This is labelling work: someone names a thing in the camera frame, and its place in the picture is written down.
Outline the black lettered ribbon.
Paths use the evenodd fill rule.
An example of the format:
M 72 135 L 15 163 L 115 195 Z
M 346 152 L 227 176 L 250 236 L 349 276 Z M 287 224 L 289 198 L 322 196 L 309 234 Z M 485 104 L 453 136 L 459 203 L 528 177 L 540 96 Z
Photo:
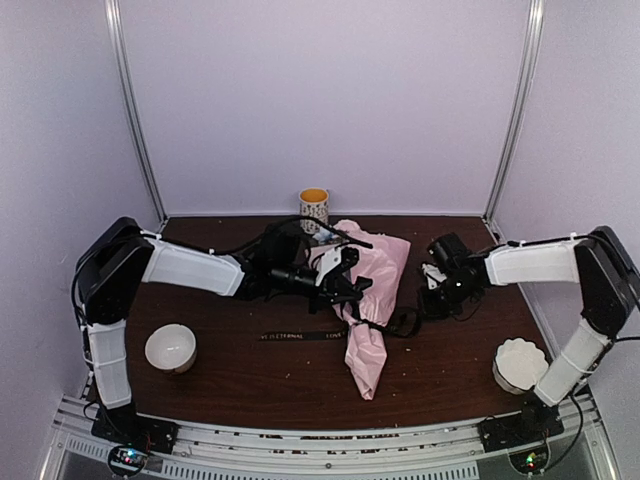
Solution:
M 261 335 L 261 341 L 327 341 L 341 340 L 348 336 L 350 327 L 366 326 L 374 332 L 395 338 L 411 338 L 415 336 L 422 324 L 420 314 L 415 308 L 396 308 L 397 288 L 384 287 L 379 293 L 380 283 L 374 279 L 373 285 L 364 291 L 363 298 L 355 304 L 328 305 L 324 307 L 336 307 L 335 314 L 342 322 L 339 329 L 330 331 L 268 331 Z M 279 296 L 299 296 L 308 299 L 309 289 L 294 288 L 269 292 L 265 302 L 269 302 Z

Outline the purple pink wrapping paper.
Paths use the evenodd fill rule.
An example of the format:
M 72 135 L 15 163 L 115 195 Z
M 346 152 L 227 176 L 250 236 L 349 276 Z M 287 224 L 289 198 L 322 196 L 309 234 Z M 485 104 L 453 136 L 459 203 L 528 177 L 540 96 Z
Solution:
M 396 307 L 399 284 L 411 243 L 387 234 L 369 233 L 354 220 L 340 220 L 334 227 L 373 245 L 371 249 L 361 246 L 357 248 L 359 261 L 350 270 L 353 279 L 364 277 L 373 281 L 358 302 L 360 317 L 352 315 L 350 306 L 334 307 L 338 318 L 348 324 L 344 362 L 361 397 L 371 400 L 375 396 L 387 360 L 387 351 L 383 334 L 369 324 L 373 322 L 385 327 L 389 323 Z

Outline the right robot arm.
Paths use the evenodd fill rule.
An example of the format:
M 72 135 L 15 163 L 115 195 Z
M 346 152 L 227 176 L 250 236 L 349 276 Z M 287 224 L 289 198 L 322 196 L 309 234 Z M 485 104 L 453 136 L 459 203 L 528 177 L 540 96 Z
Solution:
M 426 320 L 460 318 L 465 306 L 516 286 L 551 353 L 529 355 L 508 335 L 491 368 L 498 383 L 523 392 L 519 412 L 484 420 L 485 450 L 524 445 L 562 432 L 559 406 L 583 388 L 639 309 L 639 270 L 614 230 L 510 241 L 474 252 L 455 233 L 427 248 L 419 309 Z

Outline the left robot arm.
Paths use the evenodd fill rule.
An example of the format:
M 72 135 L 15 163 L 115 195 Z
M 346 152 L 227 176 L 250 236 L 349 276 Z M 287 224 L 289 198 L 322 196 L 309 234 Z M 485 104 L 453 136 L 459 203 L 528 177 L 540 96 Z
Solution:
M 118 219 L 82 256 L 76 310 L 95 375 L 98 429 L 111 439 L 170 439 L 158 417 L 236 427 L 347 430 L 384 419 L 352 399 L 337 349 L 267 342 L 263 329 L 326 320 L 354 291 L 340 268 L 321 278 L 294 220 L 216 256 L 159 240 Z M 156 327 L 191 328 L 194 370 L 178 376 L 143 362 Z

